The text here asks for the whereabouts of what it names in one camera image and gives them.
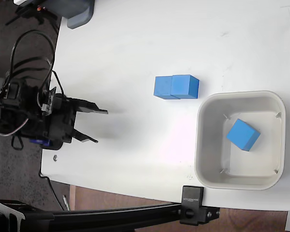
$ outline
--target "black metal bar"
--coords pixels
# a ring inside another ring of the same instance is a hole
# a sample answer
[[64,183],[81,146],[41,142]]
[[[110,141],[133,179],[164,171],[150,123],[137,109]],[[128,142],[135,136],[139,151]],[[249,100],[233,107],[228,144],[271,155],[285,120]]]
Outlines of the black metal bar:
[[18,201],[0,200],[8,228],[19,232],[127,232],[180,220],[205,224],[219,217],[219,208],[202,206],[203,188],[183,187],[182,203],[124,209],[47,212]]

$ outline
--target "table surface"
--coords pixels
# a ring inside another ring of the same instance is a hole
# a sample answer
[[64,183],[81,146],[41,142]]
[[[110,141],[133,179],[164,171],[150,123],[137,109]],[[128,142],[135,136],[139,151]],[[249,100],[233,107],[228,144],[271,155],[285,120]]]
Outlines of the table surface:
[[[54,70],[67,96],[109,115],[77,114],[75,128],[98,144],[73,139],[43,151],[52,180],[181,202],[183,185],[202,186],[194,172],[201,102],[271,90],[287,110],[281,179],[264,191],[206,188],[203,204],[290,210],[290,0],[96,0],[86,25],[71,30],[62,20]],[[199,99],[154,97],[155,76],[173,74],[199,78]]]

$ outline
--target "blue cube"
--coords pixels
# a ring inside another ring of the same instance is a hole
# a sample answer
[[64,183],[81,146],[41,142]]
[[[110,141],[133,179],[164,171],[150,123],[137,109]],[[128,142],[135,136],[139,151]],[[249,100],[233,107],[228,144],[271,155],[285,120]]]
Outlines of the blue cube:
[[199,92],[199,80],[191,75],[174,75],[171,95],[179,99],[196,99]]
[[259,136],[260,132],[238,119],[228,133],[227,138],[243,151],[249,151]]
[[162,99],[178,99],[171,95],[172,76],[156,76],[154,95]]

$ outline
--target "wire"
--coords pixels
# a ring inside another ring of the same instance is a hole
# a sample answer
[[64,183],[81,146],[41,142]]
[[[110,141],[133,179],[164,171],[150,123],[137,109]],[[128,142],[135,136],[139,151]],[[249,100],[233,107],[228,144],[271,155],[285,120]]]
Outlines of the wire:
[[20,129],[22,129],[24,127],[24,125],[28,122],[29,118],[27,118],[19,127],[17,127],[14,131],[12,131],[11,133],[8,133],[8,134],[1,134],[0,133],[0,136],[3,136],[3,137],[8,137],[12,134],[15,134],[16,132],[18,132]]
[[14,77],[14,58],[15,58],[15,52],[16,49],[19,45],[19,43],[22,41],[22,39],[24,39],[25,37],[27,37],[29,34],[38,34],[43,36],[49,43],[51,50],[52,50],[52,61],[51,61],[51,65],[49,67],[49,70],[47,72],[47,75],[45,77],[45,79],[42,82],[42,85],[40,87],[40,90],[43,88],[43,86],[45,85],[46,80],[48,79],[48,77],[50,76],[50,73],[53,69],[54,66],[54,61],[55,61],[55,46],[52,42],[52,40],[50,39],[50,37],[48,35],[46,35],[45,33],[39,31],[39,30],[29,30],[25,33],[23,33],[21,36],[19,36],[19,38],[16,40],[13,48],[12,48],[12,54],[11,54],[11,66],[10,66],[10,75],[8,76],[8,78],[6,78],[4,84],[3,84],[3,88],[6,88],[7,85],[10,83],[10,81],[13,79]]
[[59,81],[59,78],[58,78],[58,76],[57,76],[57,73],[56,73],[54,70],[52,70],[52,72],[53,72],[53,74],[55,75],[55,78],[57,79],[58,85],[59,85],[60,90],[61,90],[62,98],[63,98],[63,97],[64,97],[64,92],[63,92],[63,88],[62,88],[62,86],[61,86],[61,83],[60,83],[60,81]]
[[60,201],[59,201],[59,199],[58,199],[58,197],[57,197],[57,195],[56,195],[56,193],[55,193],[55,191],[54,191],[54,189],[53,189],[53,186],[52,186],[52,183],[50,182],[49,177],[42,174],[41,168],[42,168],[42,160],[41,160],[41,165],[40,165],[40,170],[39,170],[39,178],[47,180],[47,182],[48,182],[48,184],[50,186],[50,190],[52,191],[52,193],[53,193],[53,195],[54,195],[59,207],[61,208],[61,210],[64,210],[62,205],[61,205],[61,203],[60,203]]

